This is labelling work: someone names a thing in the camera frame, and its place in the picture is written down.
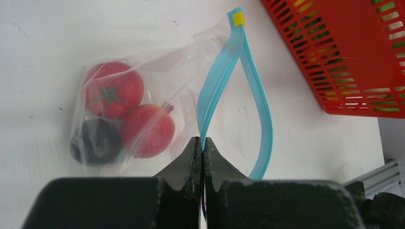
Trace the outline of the red toy tomato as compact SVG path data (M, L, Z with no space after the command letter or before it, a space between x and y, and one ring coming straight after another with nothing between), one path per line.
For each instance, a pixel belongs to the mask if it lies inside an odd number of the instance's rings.
M100 117L121 119L140 105L145 86L140 74L123 62L92 67L83 83L85 108Z

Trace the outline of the dark purple toy mangosteen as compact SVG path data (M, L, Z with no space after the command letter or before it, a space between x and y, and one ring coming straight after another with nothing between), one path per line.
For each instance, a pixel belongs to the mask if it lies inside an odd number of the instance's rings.
M110 121L88 119L75 130L70 139L70 152L77 162L86 166L113 163L122 149L118 128Z

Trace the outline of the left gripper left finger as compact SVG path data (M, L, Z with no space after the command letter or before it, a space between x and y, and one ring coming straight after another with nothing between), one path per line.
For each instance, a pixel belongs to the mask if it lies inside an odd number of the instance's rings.
M201 199L202 152L200 138L192 137L181 154L154 175L176 198L198 202Z

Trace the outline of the red toy pomegranate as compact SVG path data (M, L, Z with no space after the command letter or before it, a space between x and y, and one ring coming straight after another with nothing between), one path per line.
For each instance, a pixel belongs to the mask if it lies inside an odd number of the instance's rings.
M152 158L162 153L171 143L175 123L170 113L174 106L142 104L131 110L120 128L122 142L134 157Z

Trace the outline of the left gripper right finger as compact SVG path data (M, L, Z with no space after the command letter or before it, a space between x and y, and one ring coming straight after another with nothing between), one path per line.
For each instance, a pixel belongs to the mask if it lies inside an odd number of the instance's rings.
M206 138L204 143L205 148L202 151L204 207L206 209L214 209L216 194L220 190L223 182L228 180L244 180L248 179L248 177L220 154L210 137Z

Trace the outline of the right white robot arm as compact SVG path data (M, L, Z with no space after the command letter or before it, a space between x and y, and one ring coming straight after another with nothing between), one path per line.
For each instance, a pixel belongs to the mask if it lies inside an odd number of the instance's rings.
M345 186L367 229L404 229L405 199L395 194L380 192L373 199L365 197L364 183L355 181Z

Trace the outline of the clear zip top bag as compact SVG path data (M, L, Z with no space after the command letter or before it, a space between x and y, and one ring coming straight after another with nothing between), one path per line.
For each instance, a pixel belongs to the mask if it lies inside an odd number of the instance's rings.
M261 125L259 152L249 176L262 178L272 152L272 120L244 27L243 11L236 8L230 11L221 23L194 35L184 47L160 55L142 53L108 61L126 63L140 74L145 86L140 105L163 106L170 103L174 106L174 110L170 113L175 123L174 136L169 146L152 158L134 157L122 142L122 149L113 163L93 167L82 165L73 159L76 172L84 176L130 176L135 171L135 165L138 165L138 172L143 176L149 176L156 174L164 164L171 163L177 158L181 147L192 137L199 137L201 149L204 149L204 141L208 137L213 114L236 65L240 63L252 92ZM85 68L76 99L71 137L76 129L82 127L84 121L96 118L112 122L120 133L126 115L121 119L109 119L95 115L85 108L83 83L86 73L98 64Z

